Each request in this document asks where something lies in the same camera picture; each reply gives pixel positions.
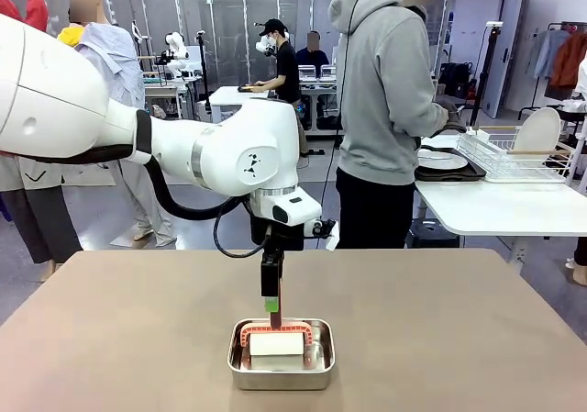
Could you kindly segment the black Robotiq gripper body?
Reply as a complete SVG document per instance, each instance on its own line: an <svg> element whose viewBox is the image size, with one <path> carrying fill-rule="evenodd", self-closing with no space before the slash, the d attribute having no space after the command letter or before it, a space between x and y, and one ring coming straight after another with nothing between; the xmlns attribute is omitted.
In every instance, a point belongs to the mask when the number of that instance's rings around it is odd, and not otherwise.
<svg viewBox="0 0 587 412"><path fill-rule="evenodd" d="M282 223L260 217L250 218L251 240L261 245L271 229L270 239L265 243L265 249L275 247L283 251L302 251L304 249L304 226L286 226Z"/></svg>

